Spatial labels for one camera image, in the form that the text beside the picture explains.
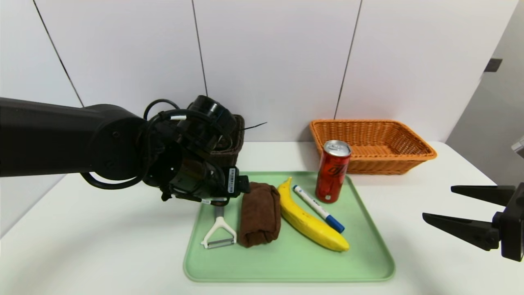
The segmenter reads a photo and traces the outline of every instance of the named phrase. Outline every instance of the light green tray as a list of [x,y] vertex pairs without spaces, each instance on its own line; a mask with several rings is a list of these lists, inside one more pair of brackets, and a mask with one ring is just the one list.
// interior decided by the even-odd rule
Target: light green tray
[[[253,182],[278,187],[289,176],[314,195],[316,172],[246,173]],[[363,282],[384,281],[395,273],[395,263],[351,180],[347,177],[339,200],[322,204],[346,230],[348,252],[323,248],[296,231],[285,219],[277,240],[244,248],[240,244],[204,249],[200,242],[214,223],[213,207],[202,205],[184,259],[184,271],[198,282]],[[318,215],[294,192],[295,202]],[[231,199],[225,207],[227,223],[238,230],[242,198]],[[227,235],[217,234],[210,240]]]

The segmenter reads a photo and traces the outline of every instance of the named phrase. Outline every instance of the brown towel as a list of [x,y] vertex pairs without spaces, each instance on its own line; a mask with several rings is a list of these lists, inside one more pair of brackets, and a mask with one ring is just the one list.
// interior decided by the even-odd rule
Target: brown towel
[[280,194],[267,183],[251,182],[251,192],[242,198],[238,241],[249,248],[269,243],[280,232]]

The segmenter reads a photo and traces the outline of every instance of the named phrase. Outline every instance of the yellow banana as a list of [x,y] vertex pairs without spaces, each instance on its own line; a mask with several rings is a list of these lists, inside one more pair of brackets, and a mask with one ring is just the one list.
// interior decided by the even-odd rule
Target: yellow banana
[[350,245],[336,230],[304,211],[291,198],[291,177],[278,186],[280,212],[296,230],[333,251],[348,251]]

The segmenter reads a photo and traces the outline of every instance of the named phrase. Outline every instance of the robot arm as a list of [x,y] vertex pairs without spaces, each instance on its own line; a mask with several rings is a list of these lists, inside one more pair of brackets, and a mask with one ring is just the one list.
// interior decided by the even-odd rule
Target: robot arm
[[[524,138],[512,147],[524,158]],[[422,213],[428,224],[439,228],[483,250],[498,249],[502,256],[522,261],[524,256],[524,183],[514,186],[455,185],[453,193],[505,206],[496,212],[491,222]]]
[[[228,138],[236,126],[226,108],[198,96],[186,110],[147,120],[152,104],[140,118],[110,104],[72,108],[0,98],[0,176],[81,173],[103,189],[144,181],[160,188],[164,201],[171,194],[198,202],[229,200],[249,190],[247,176],[236,167],[209,161],[219,139]],[[126,181],[103,183],[90,172]]]

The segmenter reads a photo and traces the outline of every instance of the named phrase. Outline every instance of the red can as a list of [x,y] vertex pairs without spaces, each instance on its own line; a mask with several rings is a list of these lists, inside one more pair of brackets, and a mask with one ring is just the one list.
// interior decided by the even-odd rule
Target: red can
[[350,157],[351,147],[347,143],[329,140],[324,144],[320,170],[316,178],[315,194],[319,200],[334,203],[339,199]]

